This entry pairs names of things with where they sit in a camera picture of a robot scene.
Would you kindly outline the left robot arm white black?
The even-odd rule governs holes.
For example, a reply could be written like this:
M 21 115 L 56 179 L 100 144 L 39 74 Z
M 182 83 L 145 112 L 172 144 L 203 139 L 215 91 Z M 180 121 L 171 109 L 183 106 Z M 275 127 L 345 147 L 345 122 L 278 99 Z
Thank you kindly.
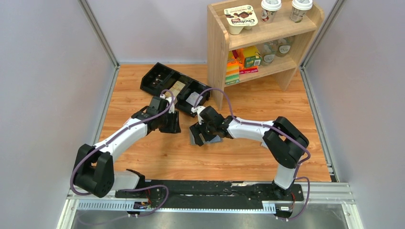
M 152 131 L 181 132 L 175 97 L 154 96 L 149 105 L 134 113 L 114 134 L 95 145 L 79 147 L 70 178 L 70 189 L 79 196 L 102 198 L 111 190 L 141 192 L 147 190 L 144 176 L 128 169 L 115 173 L 115 161 L 135 142 Z

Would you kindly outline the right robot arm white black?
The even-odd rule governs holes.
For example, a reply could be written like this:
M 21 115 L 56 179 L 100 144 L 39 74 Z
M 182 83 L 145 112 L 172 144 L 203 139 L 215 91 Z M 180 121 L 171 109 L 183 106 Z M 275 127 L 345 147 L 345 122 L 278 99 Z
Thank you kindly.
M 191 112 L 198 117 L 198 122 L 190 126 L 196 145 L 203 146 L 216 137 L 261 142 L 278 162 L 273 183 L 283 190 L 291 187 L 309 140 L 288 119 L 279 116 L 274 121 L 260 122 L 223 117 L 211 106 L 198 106 Z

